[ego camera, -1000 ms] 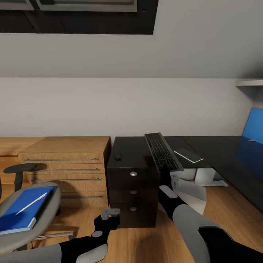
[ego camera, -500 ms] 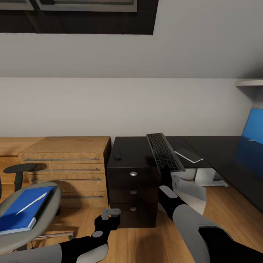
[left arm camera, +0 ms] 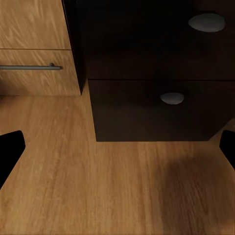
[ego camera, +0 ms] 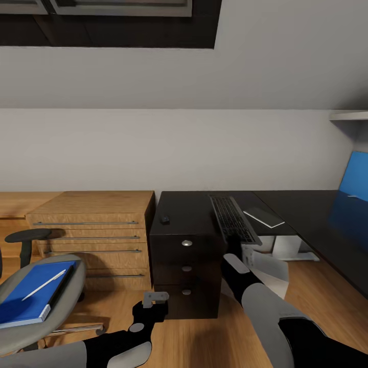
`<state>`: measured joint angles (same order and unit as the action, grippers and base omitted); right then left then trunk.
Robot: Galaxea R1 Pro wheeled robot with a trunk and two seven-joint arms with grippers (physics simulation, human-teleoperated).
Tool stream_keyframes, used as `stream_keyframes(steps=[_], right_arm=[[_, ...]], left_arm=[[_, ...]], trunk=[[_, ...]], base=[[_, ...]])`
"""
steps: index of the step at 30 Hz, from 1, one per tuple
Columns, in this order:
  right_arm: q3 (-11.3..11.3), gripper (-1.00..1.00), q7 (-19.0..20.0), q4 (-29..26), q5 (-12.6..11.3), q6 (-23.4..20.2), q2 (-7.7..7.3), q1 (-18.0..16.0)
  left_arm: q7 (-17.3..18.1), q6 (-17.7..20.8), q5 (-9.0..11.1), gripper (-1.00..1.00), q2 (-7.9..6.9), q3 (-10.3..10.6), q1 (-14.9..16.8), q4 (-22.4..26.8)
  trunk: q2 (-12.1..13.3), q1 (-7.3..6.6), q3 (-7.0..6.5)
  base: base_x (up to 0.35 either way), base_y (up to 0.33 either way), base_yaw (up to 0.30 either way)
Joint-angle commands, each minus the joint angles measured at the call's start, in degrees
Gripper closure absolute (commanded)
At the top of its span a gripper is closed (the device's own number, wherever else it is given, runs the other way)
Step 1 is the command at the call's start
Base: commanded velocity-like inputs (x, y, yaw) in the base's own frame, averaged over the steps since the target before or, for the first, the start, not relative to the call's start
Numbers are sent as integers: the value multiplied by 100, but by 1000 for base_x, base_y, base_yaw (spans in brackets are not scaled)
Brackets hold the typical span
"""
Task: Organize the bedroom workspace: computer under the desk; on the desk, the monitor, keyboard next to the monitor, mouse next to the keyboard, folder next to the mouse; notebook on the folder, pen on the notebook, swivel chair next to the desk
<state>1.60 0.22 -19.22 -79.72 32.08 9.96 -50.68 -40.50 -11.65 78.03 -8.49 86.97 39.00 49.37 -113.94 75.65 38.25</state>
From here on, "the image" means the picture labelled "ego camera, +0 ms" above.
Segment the keyboard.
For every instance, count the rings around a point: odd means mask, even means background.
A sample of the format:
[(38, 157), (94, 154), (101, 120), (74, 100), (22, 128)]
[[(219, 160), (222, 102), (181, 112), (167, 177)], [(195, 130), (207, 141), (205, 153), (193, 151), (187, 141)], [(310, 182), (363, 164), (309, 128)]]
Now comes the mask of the keyboard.
[(211, 202), (227, 245), (228, 235), (235, 234), (239, 235), (242, 245), (262, 245), (261, 240), (232, 197), (212, 197)]

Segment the folder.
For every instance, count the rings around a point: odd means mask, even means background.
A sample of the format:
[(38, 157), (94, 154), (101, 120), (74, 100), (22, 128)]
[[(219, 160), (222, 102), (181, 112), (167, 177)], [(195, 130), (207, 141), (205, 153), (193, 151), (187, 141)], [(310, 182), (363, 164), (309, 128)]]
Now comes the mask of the folder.
[[(0, 329), (44, 322), (75, 267), (76, 261), (35, 265), (0, 305)], [(22, 301), (64, 270), (60, 277)]]

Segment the mouse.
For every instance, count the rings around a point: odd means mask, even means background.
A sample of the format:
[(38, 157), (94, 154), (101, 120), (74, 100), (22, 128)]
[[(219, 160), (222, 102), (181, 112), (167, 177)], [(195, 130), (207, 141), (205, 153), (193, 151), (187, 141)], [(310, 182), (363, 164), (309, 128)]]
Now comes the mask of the mouse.
[(161, 222), (168, 222), (170, 221), (170, 218), (169, 216), (166, 214), (166, 213), (162, 213), (160, 216), (159, 216), (159, 220)]

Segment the notebook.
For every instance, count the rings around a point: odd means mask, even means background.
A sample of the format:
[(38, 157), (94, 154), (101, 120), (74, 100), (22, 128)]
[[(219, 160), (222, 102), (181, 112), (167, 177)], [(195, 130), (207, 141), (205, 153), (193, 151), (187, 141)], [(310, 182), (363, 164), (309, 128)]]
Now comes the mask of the notebook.
[(244, 210), (244, 213), (246, 213), (249, 216), (254, 217), (256, 220), (260, 221), (263, 224), (266, 224), (266, 226), (273, 228), (276, 227), (280, 224), (285, 223), (283, 220), (257, 208), (251, 208), (251, 209), (247, 209)]

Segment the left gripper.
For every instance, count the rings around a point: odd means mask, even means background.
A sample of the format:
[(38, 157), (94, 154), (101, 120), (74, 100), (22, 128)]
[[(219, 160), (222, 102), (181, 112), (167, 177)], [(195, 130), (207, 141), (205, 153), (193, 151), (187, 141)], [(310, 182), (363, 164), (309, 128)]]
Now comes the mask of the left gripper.
[(153, 304), (151, 308), (143, 308), (142, 301), (137, 303), (132, 308), (133, 320), (135, 321), (142, 315), (148, 315), (151, 317), (153, 324), (162, 323), (165, 315), (168, 315), (168, 301), (165, 304)]

